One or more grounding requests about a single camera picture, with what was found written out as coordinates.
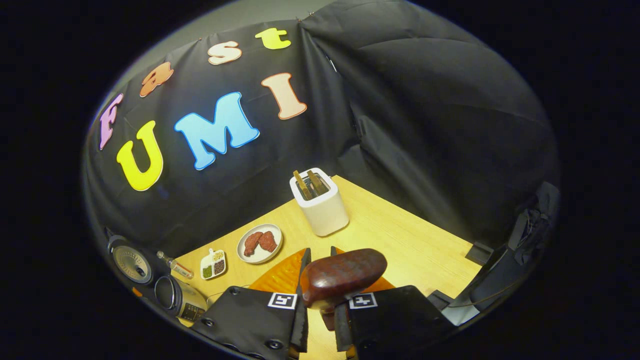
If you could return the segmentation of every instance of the white plate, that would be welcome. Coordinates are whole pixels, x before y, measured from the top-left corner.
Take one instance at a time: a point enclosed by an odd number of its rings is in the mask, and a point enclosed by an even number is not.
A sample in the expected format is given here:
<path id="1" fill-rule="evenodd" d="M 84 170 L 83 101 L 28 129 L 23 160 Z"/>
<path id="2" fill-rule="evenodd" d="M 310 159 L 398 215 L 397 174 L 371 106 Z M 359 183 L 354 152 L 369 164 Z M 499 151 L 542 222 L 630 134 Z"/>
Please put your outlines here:
<path id="1" fill-rule="evenodd" d="M 213 279 L 216 276 L 222 275 L 225 273 L 225 271 L 227 271 L 227 259 L 225 258 L 225 252 L 222 250 L 216 250 L 213 252 L 213 254 L 217 254 L 221 252 L 222 253 L 222 258 L 218 259 L 217 261 L 213 261 L 213 256 L 211 256 L 211 254 L 206 255 L 204 258 L 202 258 L 202 260 L 200 260 L 200 277 L 202 277 L 204 280 L 209 280 L 209 279 Z M 214 263 L 217 263 L 219 261 L 223 261 L 225 262 L 225 267 L 224 269 L 222 269 L 221 272 L 215 274 L 214 273 Z M 211 276 L 210 277 L 204 277 L 204 268 L 208 267 L 209 265 L 211 265 Z"/>
<path id="2" fill-rule="evenodd" d="M 273 252 L 268 252 L 267 250 L 264 250 L 262 247 L 260 247 L 260 245 L 258 245 L 255 248 L 253 255 L 244 256 L 244 241 L 249 237 L 249 235 L 257 233 L 258 231 L 261 231 L 263 233 L 266 233 L 267 231 L 271 231 L 273 233 L 273 241 L 275 241 L 276 243 L 276 249 Z M 276 256 L 276 254 L 278 254 L 278 251 L 280 251 L 281 247 L 282 247 L 282 232 L 280 231 L 280 228 L 273 224 L 262 224 L 247 231 L 244 234 L 244 236 L 240 238 L 240 241 L 238 242 L 238 246 L 237 246 L 237 255 L 242 261 L 247 262 L 249 264 L 261 264 L 261 263 L 264 263 L 265 261 L 269 261 L 271 258 Z"/>

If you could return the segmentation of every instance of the meat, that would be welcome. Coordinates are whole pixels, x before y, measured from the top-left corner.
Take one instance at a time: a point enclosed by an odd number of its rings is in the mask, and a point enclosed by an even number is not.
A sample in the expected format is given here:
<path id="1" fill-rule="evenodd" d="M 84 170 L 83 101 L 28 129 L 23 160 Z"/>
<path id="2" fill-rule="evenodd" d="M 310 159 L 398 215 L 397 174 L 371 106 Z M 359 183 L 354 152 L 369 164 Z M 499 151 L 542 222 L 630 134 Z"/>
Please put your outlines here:
<path id="1" fill-rule="evenodd" d="M 258 239 L 262 236 L 262 231 L 257 231 L 249 235 L 249 237 L 244 241 L 244 256 L 253 255 L 253 251 L 258 246 Z"/>
<path id="2" fill-rule="evenodd" d="M 273 233 L 271 231 L 267 231 L 264 233 L 260 239 L 258 239 L 258 243 L 260 247 L 268 252 L 273 252 L 276 249 L 276 241 L 273 239 Z"/>

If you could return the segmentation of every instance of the cable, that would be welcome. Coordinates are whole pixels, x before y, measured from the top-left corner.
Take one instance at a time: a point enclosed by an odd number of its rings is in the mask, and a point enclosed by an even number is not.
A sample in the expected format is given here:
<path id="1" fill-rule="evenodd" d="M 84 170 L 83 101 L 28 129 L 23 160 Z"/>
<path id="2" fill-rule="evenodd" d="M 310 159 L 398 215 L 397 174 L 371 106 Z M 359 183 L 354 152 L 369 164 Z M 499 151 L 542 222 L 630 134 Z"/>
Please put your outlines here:
<path id="1" fill-rule="evenodd" d="M 251 284 L 247 284 L 247 285 L 242 285 L 242 288 L 245 288 L 247 286 L 251 286 Z M 212 296 L 216 296 L 217 294 L 222 294 L 225 291 L 221 291 L 219 293 L 215 293 L 213 295 L 209 295 L 209 297 L 207 297 L 207 300 L 205 300 L 205 302 L 207 303 L 207 306 L 209 306 L 209 299 L 211 299 Z"/>
<path id="2" fill-rule="evenodd" d="M 488 297 L 485 297 L 484 299 L 482 299 L 482 300 L 480 300 L 480 301 L 472 302 L 472 303 L 470 303 L 470 304 L 465 304 L 465 305 L 447 306 L 447 307 L 446 307 L 446 309 L 451 309 L 451 308 L 454 308 L 454 307 L 465 307 L 465 306 L 478 305 L 478 304 L 480 304 L 481 302 L 485 302 L 485 301 L 487 301 L 487 300 L 489 300 L 489 299 L 492 299 L 492 298 L 494 298 L 494 297 L 496 297 L 496 296 L 500 295 L 501 293 L 504 293 L 504 292 L 505 292 L 505 291 L 507 291 L 510 287 L 512 287 L 512 286 L 514 286 L 515 284 L 518 284 L 519 282 L 522 282 L 522 281 L 524 281 L 524 280 L 523 280 L 523 279 L 516 280 L 516 281 L 512 282 L 512 283 L 511 283 L 509 286 L 507 286 L 506 288 L 504 288 L 504 289 L 502 289 L 502 290 L 498 291 L 497 293 L 495 293 L 495 294 L 493 294 L 493 295 L 490 295 L 490 296 L 488 296 Z"/>

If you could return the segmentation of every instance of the letter m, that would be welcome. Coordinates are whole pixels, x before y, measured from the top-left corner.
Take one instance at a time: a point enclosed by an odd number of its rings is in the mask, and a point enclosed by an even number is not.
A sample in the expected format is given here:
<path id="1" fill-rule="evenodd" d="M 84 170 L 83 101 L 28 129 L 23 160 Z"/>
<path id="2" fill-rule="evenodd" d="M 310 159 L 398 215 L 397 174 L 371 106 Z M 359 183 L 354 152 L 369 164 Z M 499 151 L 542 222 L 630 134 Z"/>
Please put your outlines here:
<path id="1" fill-rule="evenodd" d="M 249 124 L 240 106 L 239 92 L 224 95 L 216 102 L 213 123 L 196 113 L 178 120 L 173 127 L 181 132 L 196 158 L 194 167 L 202 170 L 216 160 L 216 155 L 205 149 L 206 143 L 220 154 L 227 153 L 227 131 L 231 135 L 231 147 L 240 147 L 255 140 L 260 131 Z"/>

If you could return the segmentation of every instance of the black fabric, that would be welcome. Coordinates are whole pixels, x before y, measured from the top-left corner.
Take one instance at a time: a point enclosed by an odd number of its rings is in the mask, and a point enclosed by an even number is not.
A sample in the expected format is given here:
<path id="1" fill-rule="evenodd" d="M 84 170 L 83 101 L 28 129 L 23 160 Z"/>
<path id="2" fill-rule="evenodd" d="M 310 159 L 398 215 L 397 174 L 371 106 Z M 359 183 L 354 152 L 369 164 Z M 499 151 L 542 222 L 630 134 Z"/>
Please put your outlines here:
<path id="1" fill-rule="evenodd" d="M 291 46 L 266 49 L 255 34 L 276 27 Z M 211 46 L 236 41 L 243 55 L 214 66 Z M 142 99 L 142 79 L 170 61 L 175 73 Z M 260 82 L 289 72 L 305 113 L 277 117 Z M 195 112 L 212 121 L 233 91 L 258 139 L 217 154 L 197 171 L 173 130 Z M 292 199 L 293 170 L 319 167 L 469 242 L 498 247 L 516 209 L 542 181 L 557 183 L 556 144 L 526 82 L 497 53 L 451 22 L 404 1 L 337 1 L 301 23 L 255 24 L 203 37 L 150 64 L 120 89 L 113 135 L 98 150 L 99 115 L 84 153 L 87 204 L 108 226 L 151 251 L 179 256 Z M 115 161 L 149 120 L 163 153 L 158 182 L 133 190 Z"/>

